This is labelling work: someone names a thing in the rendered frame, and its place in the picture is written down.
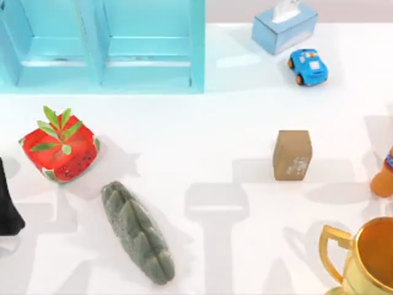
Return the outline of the blue tissue box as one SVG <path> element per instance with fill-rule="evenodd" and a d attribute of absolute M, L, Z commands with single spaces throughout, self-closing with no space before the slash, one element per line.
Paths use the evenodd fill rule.
<path fill-rule="evenodd" d="M 272 55 L 311 37 L 319 14 L 300 0 L 281 0 L 253 19 L 251 38 Z"/>

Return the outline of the orange bottle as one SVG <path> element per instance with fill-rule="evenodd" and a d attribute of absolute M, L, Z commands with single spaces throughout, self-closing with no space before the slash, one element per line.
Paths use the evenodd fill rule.
<path fill-rule="evenodd" d="M 393 196 L 393 146 L 383 161 L 381 171 L 373 177 L 370 189 L 380 197 Z"/>

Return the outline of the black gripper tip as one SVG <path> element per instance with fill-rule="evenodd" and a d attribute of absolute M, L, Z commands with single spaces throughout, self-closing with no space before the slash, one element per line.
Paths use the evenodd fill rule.
<path fill-rule="evenodd" d="M 6 174 L 0 158 L 0 237 L 16 236 L 25 227 L 9 193 Z"/>

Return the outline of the red watermelon plant pot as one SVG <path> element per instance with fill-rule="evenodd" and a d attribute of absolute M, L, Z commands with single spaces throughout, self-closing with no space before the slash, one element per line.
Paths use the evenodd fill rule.
<path fill-rule="evenodd" d="M 85 172 L 95 161 L 100 140 L 70 108 L 57 114 L 43 107 L 47 122 L 19 140 L 26 156 L 49 180 L 68 183 Z"/>

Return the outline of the brown cardboard box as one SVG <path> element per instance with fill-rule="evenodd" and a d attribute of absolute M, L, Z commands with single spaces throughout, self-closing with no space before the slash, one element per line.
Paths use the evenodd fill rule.
<path fill-rule="evenodd" d="M 309 131 L 280 130 L 273 153 L 277 181 L 303 181 L 313 155 Z"/>

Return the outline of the light blue rack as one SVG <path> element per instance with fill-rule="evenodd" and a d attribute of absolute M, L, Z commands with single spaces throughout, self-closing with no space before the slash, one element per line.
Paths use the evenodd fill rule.
<path fill-rule="evenodd" d="M 0 0 L 0 93 L 201 93 L 206 0 Z"/>

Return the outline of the blue toy car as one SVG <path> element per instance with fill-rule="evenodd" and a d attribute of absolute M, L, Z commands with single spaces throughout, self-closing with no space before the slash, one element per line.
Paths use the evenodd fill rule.
<path fill-rule="evenodd" d="M 328 79 L 329 71 L 316 49 L 298 49 L 287 62 L 296 76 L 298 85 L 314 86 Z"/>

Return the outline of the grey green bread loaf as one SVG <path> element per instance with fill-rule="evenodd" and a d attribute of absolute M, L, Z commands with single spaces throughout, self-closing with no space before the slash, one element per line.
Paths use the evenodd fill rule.
<path fill-rule="evenodd" d="M 174 261 L 154 218 L 138 197 L 121 182 L 112 181 L 101 189 L 101 200 L 124 251 L 156 285 L 175 276 Z"/>

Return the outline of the gold trophy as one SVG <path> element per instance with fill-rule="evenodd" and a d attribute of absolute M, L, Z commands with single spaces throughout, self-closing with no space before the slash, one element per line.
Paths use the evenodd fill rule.
<path fill-rule="evenodd" d="M 337 271 L 328 256 L 331 240 L 348 251 L 343 273 Z M 339 284 L 324 295 L 393 295 L 393 217 L 374 218 L 354 236 L 324 226 L 319 255 L 325 270 Z"/>

